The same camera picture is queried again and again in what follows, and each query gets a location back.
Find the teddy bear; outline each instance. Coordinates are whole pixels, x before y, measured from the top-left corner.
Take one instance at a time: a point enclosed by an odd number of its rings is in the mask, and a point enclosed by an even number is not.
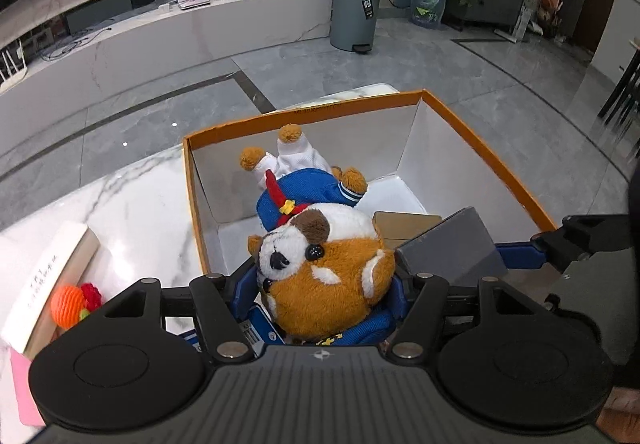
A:
[[[396,268],[371,218],[353,208],[367,191],[364,176],[329,166],[298,125],[280,129],[278,157],[247,147],[240,164],[264,190],[256,209],[268,233],[247,246],[273,320],[307,342],[363,323]]]

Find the screw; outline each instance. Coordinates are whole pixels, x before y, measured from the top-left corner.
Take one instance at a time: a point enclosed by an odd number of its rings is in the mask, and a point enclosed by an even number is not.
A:
[[[422,355],[422,346],[417,343],[404,342],[394,345],[392,352],[401,359],[415,359]]]
[[[238,359],[249,351],[249,347],[239,341],[225,341],[218,345],[216,352],[223,358]]]

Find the gray tile floor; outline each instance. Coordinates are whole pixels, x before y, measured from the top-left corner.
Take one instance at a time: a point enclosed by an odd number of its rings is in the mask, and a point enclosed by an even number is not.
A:
[[[327,38],[270,47],[177,72],[60,121],[0,156],[0,229],[188,132],[258,114],[244,75],[276,108],[377,82],[428,88],[557,222],[625,210],[635,164],[627,155],[640,127],[620,139],[597,119],[612,82],[546,40],[513,45],[487,30],[430,31],[390,18],[378,21],[366,56]]]

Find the doorway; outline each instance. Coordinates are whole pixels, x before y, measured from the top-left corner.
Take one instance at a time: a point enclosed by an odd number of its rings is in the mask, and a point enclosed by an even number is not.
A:
[[[614,0],[584,0],[573,40],[578,46],[596,52],[609,20]]]

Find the orange ball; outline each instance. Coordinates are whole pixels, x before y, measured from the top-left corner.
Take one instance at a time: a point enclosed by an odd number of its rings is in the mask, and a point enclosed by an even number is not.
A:
[[[51,316],[56,325],[69,330],[80,321],[84,309],[84,294],[79,287],[64,285],[51,296]]]

